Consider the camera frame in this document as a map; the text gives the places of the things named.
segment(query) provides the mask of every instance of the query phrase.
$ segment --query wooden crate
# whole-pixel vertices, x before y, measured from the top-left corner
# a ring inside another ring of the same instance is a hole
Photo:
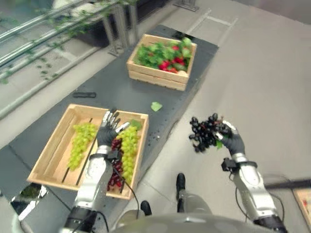
[[[96,152],[97,143],[95,143],[93,147],[92,143],[89,144],[80,166],[76,170],[70,171],[67,168],[67,163],[70,158],[71,143],[75,137],[73,125],[91,122],[100,126],[106,111],[107,109],[70,104],[49,138],[27,181],[70,190],[78,190],[85,177],[84,168],[88,161],[88,157],[90,154]],[[149,126],[148,115],[124,111],[118,112],[120,113],[119,118],[121,119],[119,125],[132,119],[142,124],[142,129],[138,131],[140,140],[138,141],[138,152],[133,178],[130,184],[131,188],[134,189],[137,185],[140,162]],[[125,185],[122,193],[109,191],[107,192],[107,196],[129,200],[132,198],[132,193]]]
[[[152,83],[152,84],[157,84],[160,86],[165,86],[171,89],[177,89],[180,91],[184,91],[186,89],[186,86],[187,86],[187,83],[188,83],[188,80],[191,74],[194,55],[195,55],[195,51],[197,47],[196,44],[192,43],[191,45],[192,57],[190,58],[187,74],[185,75],[166,72],[160,69],[154,69],[150,67],[144,67],[144,66],[136,65],[134,63],[134,58],[136,56],[136,53],[142,44],[150,45],[155,42],[167,43],[169,41],[178,41],[178,40],[145,34],[140,40],[140,42],[137,44],[132,55],[130,56],[130,58],[128,59],[126,63],[130,78]]]
[[[296,189],[294,195],[310,230],[311,230],[311,188]]]

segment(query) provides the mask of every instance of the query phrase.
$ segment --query black grapes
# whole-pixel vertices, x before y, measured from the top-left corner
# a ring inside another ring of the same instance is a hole
[[[193,141],[195,152],[204,152],[210,146],[220,148],[222,143],[214,136],[215,132],[220,132],[224,137],[231,137],[231,129],[223,124],[223,119],[218,119],[218,114],[214,113],[208,117],[208,120],[199,122],[196,117],[192,117],[190,121],[194,134],[189,136]]]

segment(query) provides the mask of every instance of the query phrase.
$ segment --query bunch of green grapes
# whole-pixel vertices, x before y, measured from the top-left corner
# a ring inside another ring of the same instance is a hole
[[[127,183],[130,183],[133,176],[135,157],[137,154],[137,127],[130,125],[126,130],[121,132],[116,139],[122,139],[121,150],[123,151],[122,161],[122,176]]]
[[[72,141],[72,149],[70,153],[70,159],[68,162],[68,168],[73,171],[81,163],[87,150],[87,146],[96,136],[97,127],[92,123],[82,123],[73,126],[76,136]]]

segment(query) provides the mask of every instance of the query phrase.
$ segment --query gray table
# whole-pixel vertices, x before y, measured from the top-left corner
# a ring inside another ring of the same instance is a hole
[[[172,38],[176,31],[159,25],[149,34]],[[126,61],[133,47],[83,83],[79,91],[94,91],[95,99],[75,99],[69,94],[46,114],[0,150],[0,190],[10,200],[26,185],[26,179],[46,145],[56,124],[70,103],[101,108],[117,107],[125,111],[149,115],[149,131],[141,162],[140,178],[151,166],[174,125],[184,113],[200,87],[208,65],[218,47],[194,38],[197,44],[191,77],[184,92],[132,80],[128,77]],[[163,104],[159,112],[153,112],[151,102]],[[35,233],[54,233],[64,224],[76,192],[48,186],[49,194],[25,218]],[[106,198],[104,214],[113,222],[127,202]]]

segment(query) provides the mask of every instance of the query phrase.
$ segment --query metal railing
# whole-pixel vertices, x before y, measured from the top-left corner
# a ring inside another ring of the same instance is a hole
[[[77,0],[74,3],[71,3],[65,7],[62,7],[58,10],[51,11],[45,15],[39,16],[33,20],[30,20],[16,28],[13,28],[3,34],[0,35],[0,43],[1,41],[4,41],[8,38],[10,38],[13,35],[16,35],[17,33],[23,32],[29,28],[31,28],[34,25],[39,24],[43,20],[47,20],[50,17],[57,17],[61,15],[61,13],[68,11],[69,9],[72,9],[76,6],[82,5],[83,3],[87,2],[87,0]],[[98,7],[97,9],[94,9],[90,14],[84,17],[78,17],[74,19],[71,22],[65,23],[63,26],[59,27],[57,30],[50,30],[49,32],[42,35],[37,40],[34,40],[32,42],[26,43],[23,46],[17,48],[16,50],[10,52],[9,54],[3,56],[0,58],[0,68],[5,67],[7,64],[11,63],[13,60],[18,59],[22,55],[24,55],[27,51],[31,51],[34,48],[37,48],[39,46],[44,45],[45,42],[48,40],[54,38],[55,36],[59,36],[62,34],[65,34],[67,30],[74,30],[75,28],[80,27],[81,22],[85,22],[85,20],[88,21],[88,23],[92,23],[91,20],[95,17],[99,17],[99,13],[103,12],[104,10],[111,8],[113,9],[112,13],[114,15],[118,35],[122,44],[123,49],[126,49],[129,46],[129,35],[126,27],[126,21],[125,21],[125,11],[124,8],[118,4],[118,0],[111,0],[110,2],[107,2],[105,5],[102,5]],[[134,32],[134,39],[135,41],[138,40],[138,19],[137,19],[137,7],[136,5],[129,5],[130,9],[130,18],[131,18],[131,25]],[[112,54],[115,56],[119,55],[119,52],[117,51],[117,45],[115,38],[113,36],[112,28],[110,25],[110,22],[108,20],[108,16],[102,18],[103,26],[105,28],[109,44],[113,50]],[[69,41],[71,37],[64,36],[61,41],[58,41],[58,44],[63,44],[67,41]],[[51,50],[55,49],[54,47],[44,47],[40,51],[37,51],[36,53],[32,54],[31,56],[28,56],[28,58],[23,59],[21,62],[19,62],[17,65],[14,65],[13,67],[7,69],[5,72],[0,74],[0,80],[6,79],[9,76],[11,76],[13,73],[19,71],[23,67],[27,66],[28,64],[32,63],[34,60],[40,58],[41,56],[45,55],[46,53],[50,52]],[[49,83],[60,77],[63,73],[67,72],[69,69],[83,61],[85,58],[99,50],[100,48],[92,48],[86,53],[82,54],[79,58],[72,61],[65,67],[61,68],[59,71],[57,71],[55,76],[42,80],[39,84],[32,87],[29,91],[24,93],[22,96],[15,99],[13,102],[9,103],[6,107],[0,110],[0,119],[4,118],[7,114],[9,114],[12,110],[17,108],[19,105],[21,105],[24,101],[29,99],[32,95],[34,95],[36,92],[47,86]]]
[[[59,9],[47,12],[45,15],[38,16],[38,17],[33,18],[33,19],[31,19],[31,20],[29,20],[29,21],[27,21],[25,23],[22,23],[21,25],[15,27],[15,28],[12,28],[12,29],[6,31],[5,33],[1,34],[0,35],[0,42],[8,39],[11,36],[14,36],[17,33],[23,32],[23,31],[29,29],[30,27],[35,26],[36,24],[41,23],[42,21],[44,21],[46,19],[49,19],[51,17],[58,17],[62,13],[64,13],[65,11],[68,11],[68,10],[71,10],[73,8],[76,8],[76,7],[78,7],[78,6],[82,5],[82,4],[85,4],[86,2],[88,2],[88,0],[76,0],[75,2],[70,3],[68,5],[65,5],[65,6],[59,8]]]

